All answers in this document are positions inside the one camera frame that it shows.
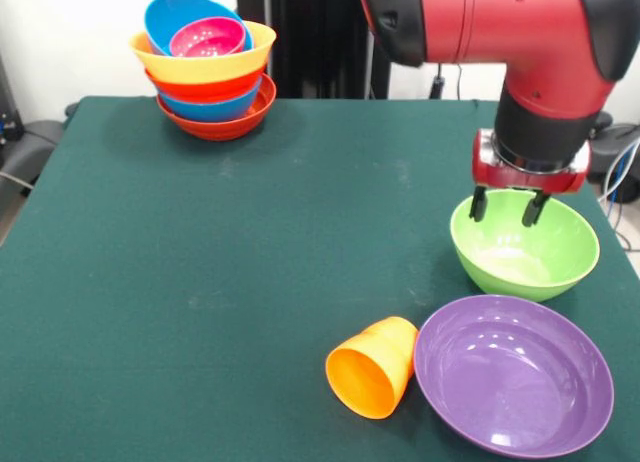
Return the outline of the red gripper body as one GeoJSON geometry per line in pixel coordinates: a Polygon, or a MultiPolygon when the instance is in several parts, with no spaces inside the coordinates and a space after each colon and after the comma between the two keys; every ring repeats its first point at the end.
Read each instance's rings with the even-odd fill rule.
{"type": "Polygon", "coordinates": [[[478,186],[540,190],[546,194],[574,193],[585,182],[590,164],[588,141],[566,168],[551,173],[525,171],[504,161],[499,156],[492,129],[480,129],[473,142],[472,177],[478,186]]]}

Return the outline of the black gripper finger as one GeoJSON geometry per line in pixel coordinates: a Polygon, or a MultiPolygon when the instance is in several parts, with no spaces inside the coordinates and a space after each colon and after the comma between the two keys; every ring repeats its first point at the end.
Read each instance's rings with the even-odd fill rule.
{"type": "Polygon", "coordinates": [[[535,192],[535,196],[528,202],[522,217],[522,224],[525,227],[532,227],[537,224],[549,198],[550,195],[547,193],[540,190],[535,192]]]}
{"type": "Polygon", "coordinates": [[[469,217],[475,222],[481,222],[485,216],[486,208],[486,188],[484,186],[476,186],[472,197],[469,217]]]}

